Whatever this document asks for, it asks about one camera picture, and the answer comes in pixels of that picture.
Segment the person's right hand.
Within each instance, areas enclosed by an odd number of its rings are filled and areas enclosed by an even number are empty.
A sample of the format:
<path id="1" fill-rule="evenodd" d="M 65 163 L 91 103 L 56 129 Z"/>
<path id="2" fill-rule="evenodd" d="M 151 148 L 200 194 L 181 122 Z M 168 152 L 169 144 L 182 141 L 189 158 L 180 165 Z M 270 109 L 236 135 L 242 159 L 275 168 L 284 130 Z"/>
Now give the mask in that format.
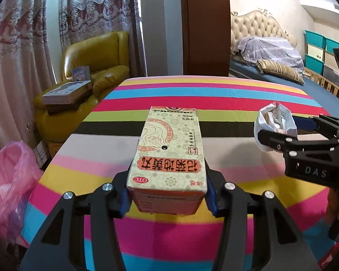
<path id="1" fill-rule="evenodd" d="M 325 221 L 333 224 L 335 219 L 339 219 L 339 190 L 330 188 L 328 193 L 328 204 L 326 207 Z"/>

